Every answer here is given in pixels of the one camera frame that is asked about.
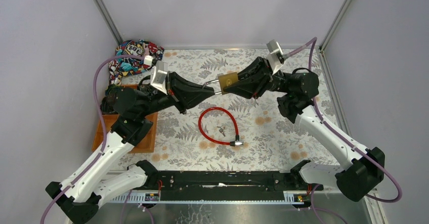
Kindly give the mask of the brass padlock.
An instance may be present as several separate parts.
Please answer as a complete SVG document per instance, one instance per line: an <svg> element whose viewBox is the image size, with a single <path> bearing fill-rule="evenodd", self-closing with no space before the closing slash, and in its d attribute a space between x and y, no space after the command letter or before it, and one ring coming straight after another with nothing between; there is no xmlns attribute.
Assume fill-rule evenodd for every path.
<svg viewBox="0 0 429 224"><path fill-rule="evenodd" d="M220 75L217 77L217 79L207 81L203 84L202 88L206 88L208 85L213 83L218 83L220 86L220 90L218 92L215 92L215 95L224 95L227 94L224 89L228 86L231 86L232 84L238 82L238 73L232 72L224 75Z"/></svg>

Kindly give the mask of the silver keys of cable lock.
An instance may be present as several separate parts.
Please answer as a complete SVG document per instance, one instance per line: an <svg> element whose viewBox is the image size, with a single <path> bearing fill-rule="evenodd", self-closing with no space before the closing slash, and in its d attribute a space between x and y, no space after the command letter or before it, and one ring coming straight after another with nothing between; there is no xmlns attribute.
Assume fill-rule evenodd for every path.
<svg viewBox="0 0 429 224"><path fill-rule="evenodd" d="M217 126L217 129L218 129L219 133L223 135L223 137L226 136L225 127Z"/></svg>

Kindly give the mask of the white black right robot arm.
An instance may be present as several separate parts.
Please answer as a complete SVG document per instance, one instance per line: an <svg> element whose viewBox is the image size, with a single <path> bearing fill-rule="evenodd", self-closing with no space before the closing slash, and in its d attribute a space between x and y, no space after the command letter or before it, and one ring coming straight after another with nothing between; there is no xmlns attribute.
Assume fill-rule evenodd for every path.
<svg viewBox="0 0 429 224"><path fill-rule="evenodd" d="M361 200L384 179L384 152L354 142L318 110L311 98L319 92L317 74L278 71L272 78L269 90L285 93L277 98L280 114L307 131L338 161L338 165L302 161L292 169L291 185L302 190L308 184L321 184L339 189L352 201Z"/></svg>

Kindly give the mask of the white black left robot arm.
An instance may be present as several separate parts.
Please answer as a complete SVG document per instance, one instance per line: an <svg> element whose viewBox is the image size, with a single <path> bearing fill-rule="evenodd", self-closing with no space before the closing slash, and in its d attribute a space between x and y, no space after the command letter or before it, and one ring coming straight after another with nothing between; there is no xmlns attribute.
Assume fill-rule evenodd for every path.
<svg viewBox="0 0 429 224"><path fill-rule="evenodd" d="M148 116L175 107L181 114L210 97L222 94L208 81L197 84L175 72L163 61L156 61L144 73L143 85L124 87L113 105L118 113L111 128L102 126L103 139L90 157L68 178L51 182L46 192L72 223L87 223L109 200L143 187L158 187L157 171L148 161L133 164L126 172L103 181L112 164L136 147L151 131Z"/></svg>

